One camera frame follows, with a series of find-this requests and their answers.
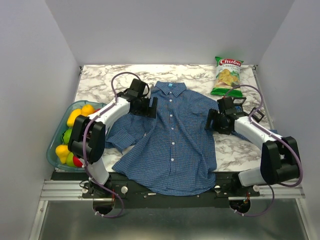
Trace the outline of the blue checked shirt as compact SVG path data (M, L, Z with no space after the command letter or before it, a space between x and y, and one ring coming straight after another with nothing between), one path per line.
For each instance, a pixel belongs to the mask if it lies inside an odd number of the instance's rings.
M210 190L217 162L215 140L205 126L217 102L183 82L159 81L151 97L158 99L156 118L128 113L113 124L105 146L123 153L113 170L148 189L184 184Z

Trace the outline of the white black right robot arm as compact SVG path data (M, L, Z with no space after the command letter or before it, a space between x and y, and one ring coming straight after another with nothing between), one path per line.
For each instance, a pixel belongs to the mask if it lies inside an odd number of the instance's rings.
M259 110L253 108L250 113L243 110L245 98L240 103L227 96L217 101L217 109L209 109L205 128L219 134L240 134L261 151L260 166L236 173L230 183L230 191L241 196L248 187L254 185L284 184L285 181L303 176L297 141L283 137L260 125L253 114Z

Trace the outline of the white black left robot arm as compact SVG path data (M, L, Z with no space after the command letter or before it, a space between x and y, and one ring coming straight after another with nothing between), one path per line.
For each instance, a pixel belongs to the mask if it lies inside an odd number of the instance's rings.
M134 78L129 88L115 94L114 100L97 112L75 118L68 142L68 150L82 159L82 166L89 180L94 183L93 191L101 198L107 197L111 185L102 155L105 140L113 124L126 114L156 118L156 97L151 98L150 87L139 78Z

